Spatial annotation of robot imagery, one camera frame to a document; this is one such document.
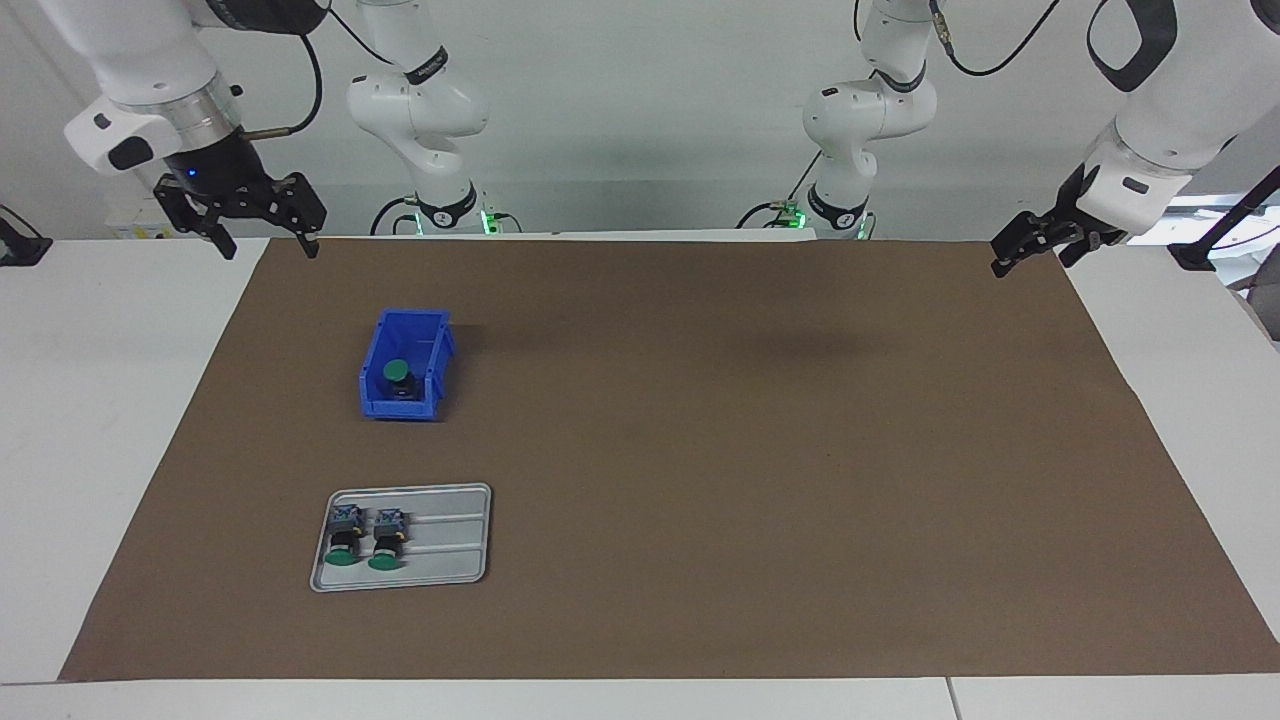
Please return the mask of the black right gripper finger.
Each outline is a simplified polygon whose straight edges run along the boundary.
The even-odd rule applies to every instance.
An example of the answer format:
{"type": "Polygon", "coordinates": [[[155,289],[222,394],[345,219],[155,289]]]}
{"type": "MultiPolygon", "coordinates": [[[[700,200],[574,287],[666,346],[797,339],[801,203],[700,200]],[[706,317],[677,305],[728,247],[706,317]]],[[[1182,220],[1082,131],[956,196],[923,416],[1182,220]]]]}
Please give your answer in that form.
{"type": "Polygon", "coordinates": [[[221,225],[221,214],[216,206],[180,184],[155,184],[154,197],[175,231],[196,233],[228,261],[236,258],[237,242],[221,225]]]}
{"type": "Polygon", "coordinates": [[[307,259],[319,255],[325,220],[326,208],[305,174],[293,172],[271,182],[271,223],[291,232],[307,259]]]}

